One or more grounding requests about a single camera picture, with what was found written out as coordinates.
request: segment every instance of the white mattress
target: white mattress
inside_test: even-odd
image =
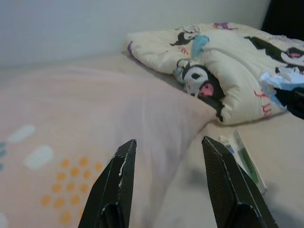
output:
[[[0,71],[0,85],[2,80],[18,76],[21,72],[60,66],[113,70],[143,77],[156,76],[174,87],[182,88],[172,77],[148,70],[123,54],[3,69]],[[164,222],[167,228],[217,227],[208,194],[201,139],[204,135],[217,139],[234,129],[240,131],[266,182],[266,201],[279,227],[304,227],[304,121],[291,114],[233,127],[208,124],[185,152],[185,159],[168,189],[156,227]]]
[[[290,113],[230,127],[209,123],[187,151],[168,190],[167,202],[164,204],[167,208],[164,210],[168,211],[172,207],[174,213],[177,211],[183,216],[185,224],[181,227],[206,224],[203,227],[216,228],[208,196],[201,140],[204,135],[213,139],[218,139],[220,135],[228,136],[235,129],[239,130],[266,183],[264,199],[278,226],[304,227],[304,121]],[[176,195],[179,199],[170,202]]]

